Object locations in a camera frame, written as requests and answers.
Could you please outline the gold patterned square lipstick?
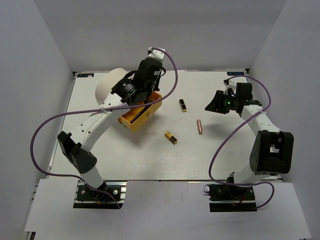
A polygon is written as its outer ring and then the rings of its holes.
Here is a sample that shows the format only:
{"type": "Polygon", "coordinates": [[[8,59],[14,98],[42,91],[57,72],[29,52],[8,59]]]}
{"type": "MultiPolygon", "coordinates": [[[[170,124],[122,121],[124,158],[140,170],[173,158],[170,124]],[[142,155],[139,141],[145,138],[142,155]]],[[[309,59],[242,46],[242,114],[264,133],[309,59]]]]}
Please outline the gold patterned square lipstick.
{"type": "Polygon", "coordinates": [[[169,131],[166,131],[164,133],[164,136],[174,145],[178,142],[177,138],[175,138],[175,136],[172,135],[169,131]]]}

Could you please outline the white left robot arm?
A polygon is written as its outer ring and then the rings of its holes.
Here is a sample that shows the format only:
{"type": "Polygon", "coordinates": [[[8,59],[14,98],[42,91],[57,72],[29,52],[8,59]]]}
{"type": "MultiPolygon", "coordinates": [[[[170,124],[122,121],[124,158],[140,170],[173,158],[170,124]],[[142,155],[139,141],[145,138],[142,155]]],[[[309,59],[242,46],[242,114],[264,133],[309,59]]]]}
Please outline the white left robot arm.
{"type": "Polygon", "coordinates": [[[63,155],[89,184],[88,193],[99,200],[106,187],[91,150],[102,134],[116,122],[136,132],[162,105],[159,94],[163,59],[148,56],[137,70],[115,68],[108,72],[95,89],[99,111],[91,114],[79,127],[57,136],[63,155]]]}

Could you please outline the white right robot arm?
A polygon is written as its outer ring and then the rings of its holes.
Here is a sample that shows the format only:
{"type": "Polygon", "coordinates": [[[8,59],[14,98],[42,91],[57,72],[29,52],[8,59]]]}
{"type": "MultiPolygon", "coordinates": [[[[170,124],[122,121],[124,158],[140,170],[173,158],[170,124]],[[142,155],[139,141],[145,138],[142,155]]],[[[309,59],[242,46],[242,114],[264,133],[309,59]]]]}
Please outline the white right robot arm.
{"type": "Polygon", "coordinates": [[[255,136],[249,163],[241,170],[231,173],[231,183],[225,187],[226,195],[236,200],[243,195],[244,187],[290,171],[294,136],[272,123],[266,114],[266,108],[253,99],[251,83],[225,80],[224,85],[225,90],[215,93],[205,111],[218,114],[235,111],[255,136]]]}

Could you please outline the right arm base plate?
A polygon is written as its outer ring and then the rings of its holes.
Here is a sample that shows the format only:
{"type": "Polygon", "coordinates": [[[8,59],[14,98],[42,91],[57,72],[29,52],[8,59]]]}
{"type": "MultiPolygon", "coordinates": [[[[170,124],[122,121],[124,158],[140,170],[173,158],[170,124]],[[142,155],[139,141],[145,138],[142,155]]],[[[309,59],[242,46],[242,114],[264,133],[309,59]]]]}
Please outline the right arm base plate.
{"type": "Polygon", "coordinates": [[[253,187],[206,184],[203,191],[209,196],[209,209],[212,213],[257,211],[253,187]]]}

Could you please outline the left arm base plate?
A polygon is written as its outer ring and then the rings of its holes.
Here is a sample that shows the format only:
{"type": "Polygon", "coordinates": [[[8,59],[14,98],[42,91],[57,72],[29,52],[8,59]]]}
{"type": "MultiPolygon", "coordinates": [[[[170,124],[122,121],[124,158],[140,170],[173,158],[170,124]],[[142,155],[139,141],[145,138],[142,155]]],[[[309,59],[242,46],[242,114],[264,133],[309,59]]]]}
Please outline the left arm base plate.
{"type": "Polygon", "coordinates": [[[119,210],[125,201],[127,182],[107,181],[104,191],[108,192],[117,203],[108,194],[93,191],[82,181],[78,181],[73,201],[73,208],[119,210]]]}

